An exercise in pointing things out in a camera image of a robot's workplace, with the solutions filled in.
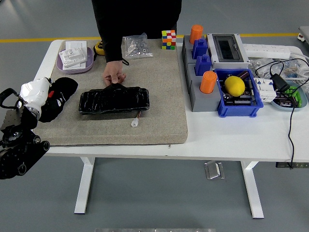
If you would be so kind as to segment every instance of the human hand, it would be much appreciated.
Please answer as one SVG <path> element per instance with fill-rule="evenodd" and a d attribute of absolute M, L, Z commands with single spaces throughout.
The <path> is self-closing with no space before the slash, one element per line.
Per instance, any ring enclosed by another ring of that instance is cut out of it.
<path fill-rule="evenodd" d="M 126 74 L 122 73 L 122 61 L 107 62 L 102 77 L 106 86 L 122 83 L 126 78 Z"/>

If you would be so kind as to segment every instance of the yellow tape measure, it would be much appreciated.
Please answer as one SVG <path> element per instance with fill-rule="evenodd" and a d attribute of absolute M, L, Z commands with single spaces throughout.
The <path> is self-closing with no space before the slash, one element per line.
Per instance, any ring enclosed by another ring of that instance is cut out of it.
<path fill-rule="evenodd" d="M 102 41 L 98 42 L 98 43 L 95 45 L 95 52 L 96 52 L 98 55 L 101 55 L 101 56 L 104 56 L 104 55 L 105 55 L 105 52 L 104 52 L 104 50 L 103 50 Z"/>

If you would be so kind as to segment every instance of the yellow floor line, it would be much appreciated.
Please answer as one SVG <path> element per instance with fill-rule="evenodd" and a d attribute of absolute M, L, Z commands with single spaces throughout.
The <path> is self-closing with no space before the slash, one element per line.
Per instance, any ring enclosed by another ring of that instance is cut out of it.
<path fill-rule="evenodd" d="M 49 42 L 54 40 L 100 40 L 100 37 L 62 37 L 62 38 L 34 38 L 34 39 L 6 39 L 0 43 L 28 43 L 28 42 Z"/>
<path fill-rule="evenodd" d="M 262 33 L 262 34 L 240 34 L 241 37 L 282 37 L 297 36 L 298 33 Z M 33 39 L 0 39 L 0 43 L 29 43 L 29 42 L 51 42 L 54 40 L 100 40 L 100 37 L 62 37 L 62 38 L 33 38 Z"/>

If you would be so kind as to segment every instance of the person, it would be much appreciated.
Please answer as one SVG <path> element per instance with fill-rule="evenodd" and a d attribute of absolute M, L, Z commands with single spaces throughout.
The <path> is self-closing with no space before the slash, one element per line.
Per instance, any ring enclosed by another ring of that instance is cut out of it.
<path fill-rule="evenodd" d="M 177 30 L 182 0 L 92 0 L 98 31 L 105 52 L 103 81 L 122 83 L 121 43 L 124 36 L 142 35 L 159 39 L 163 30 Z"/>

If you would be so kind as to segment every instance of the lemon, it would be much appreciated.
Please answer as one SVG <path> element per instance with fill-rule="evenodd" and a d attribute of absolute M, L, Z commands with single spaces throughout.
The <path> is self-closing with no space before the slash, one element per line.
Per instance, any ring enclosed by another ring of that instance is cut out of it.
<path fill-rule="evenodd" d="M 239 97 L 245 91 L 245 83 L 237 76 L 229 76 L 224 85 L 228 94 L 233 97 Z"/>

